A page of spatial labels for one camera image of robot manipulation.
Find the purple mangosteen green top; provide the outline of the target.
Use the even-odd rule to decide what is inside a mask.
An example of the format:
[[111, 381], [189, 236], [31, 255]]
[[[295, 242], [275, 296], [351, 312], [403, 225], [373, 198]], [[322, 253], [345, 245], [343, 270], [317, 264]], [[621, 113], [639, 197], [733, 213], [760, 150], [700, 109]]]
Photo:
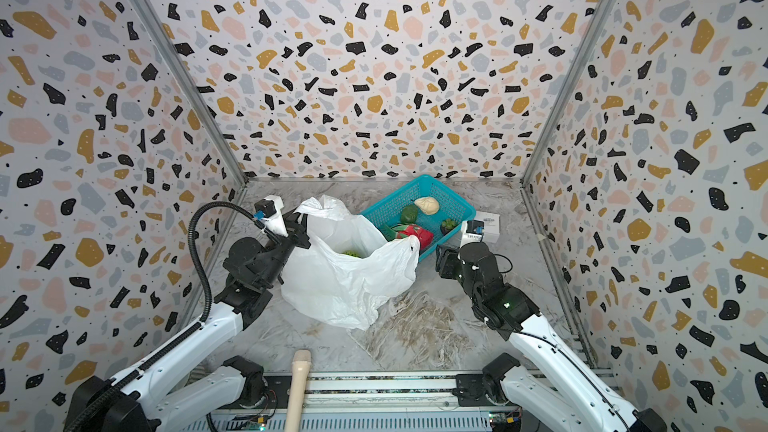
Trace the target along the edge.
[[458, 222], [453, 219], [445, 219], [440, 224], [440, 231], [443, 235], [448, 235], [458, 226]]

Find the white plastic bag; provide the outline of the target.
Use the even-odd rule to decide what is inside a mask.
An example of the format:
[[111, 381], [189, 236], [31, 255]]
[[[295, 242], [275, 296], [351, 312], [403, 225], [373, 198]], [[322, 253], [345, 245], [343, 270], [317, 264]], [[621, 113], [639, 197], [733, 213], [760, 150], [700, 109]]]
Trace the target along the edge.
[[388, 241], [364, 216], [328, 195], [306, 199], [296, 211], [308, 217], [311, 247], [290, 254], [280, 292], [301, 314], [330, 326], [366, 330], [381, 306], [415, 282], [416, 237]]

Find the cream pear shaped fruit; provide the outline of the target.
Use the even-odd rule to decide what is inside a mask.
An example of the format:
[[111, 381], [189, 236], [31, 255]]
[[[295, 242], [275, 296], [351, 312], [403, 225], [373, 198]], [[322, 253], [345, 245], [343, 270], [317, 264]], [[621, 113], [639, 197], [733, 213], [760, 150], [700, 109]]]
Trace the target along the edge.
[[428, 216], [435, 215], [440, 210], [438, 200], [431, 196], [420, 197], [414, 201], [420, 211]]

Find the dark green avocado fruit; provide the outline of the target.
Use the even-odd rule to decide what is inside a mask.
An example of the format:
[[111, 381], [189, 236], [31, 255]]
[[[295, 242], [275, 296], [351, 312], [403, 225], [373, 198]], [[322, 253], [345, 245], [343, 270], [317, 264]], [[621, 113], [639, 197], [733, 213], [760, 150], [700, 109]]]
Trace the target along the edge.
[[414, 224], [420, 213], [420, 209], [415, 204], [406, 205], [400, 213], [400, 223], [403, 225]]

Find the red dragon fruit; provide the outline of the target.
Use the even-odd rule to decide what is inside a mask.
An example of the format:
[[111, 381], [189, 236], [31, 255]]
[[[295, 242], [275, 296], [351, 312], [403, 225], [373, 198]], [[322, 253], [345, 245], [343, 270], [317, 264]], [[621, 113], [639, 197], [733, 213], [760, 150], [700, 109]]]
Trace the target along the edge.
[[434, 239], [434, 234], [417, 224], [397, 224], [394, 226], [385, 226], [382, 234], [388, 241], [396, 239], [405, 239], [407, 237], [416, 237], [419, 241], [421, 251], [428, 249]]

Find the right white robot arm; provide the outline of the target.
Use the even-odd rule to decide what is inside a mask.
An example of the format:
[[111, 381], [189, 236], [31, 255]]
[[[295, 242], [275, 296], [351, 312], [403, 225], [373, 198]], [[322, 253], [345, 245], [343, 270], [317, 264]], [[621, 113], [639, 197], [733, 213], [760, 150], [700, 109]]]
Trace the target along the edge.
[[483, 368], [479, 385], [458, 381], [456, 396], [517, 405], [551, 431], [667, 430], [657, 412], [636, 408], [580, 359], [533, 300], [505, 282], [497, 259], [483, 242], [460, 248], [440, 245], [435, 269], [441, 278], [456, 281], [474, 316], [533, 362], [549, 382], [543, 384], [518, 359], [502, 353]]

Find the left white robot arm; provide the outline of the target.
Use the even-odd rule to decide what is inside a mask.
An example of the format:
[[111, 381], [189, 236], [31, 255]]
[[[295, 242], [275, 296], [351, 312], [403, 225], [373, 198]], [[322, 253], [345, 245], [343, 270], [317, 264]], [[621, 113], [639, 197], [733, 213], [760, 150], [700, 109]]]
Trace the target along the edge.
[[225, 405], [276, 407], [261, 365], [236, 355], [207, 376], [177, 385], [203, 359], [252, 325], [273, 297], [291, 253], [310, 246], [307, 219], [283, 215], [287, 234], [266, 233], [232, 245], [224, 267], [224, 289], [211, 297], [200, 318], [147, 357], [108, 379], [91, 377], [73, 393], [67, 431], [176, 431]]

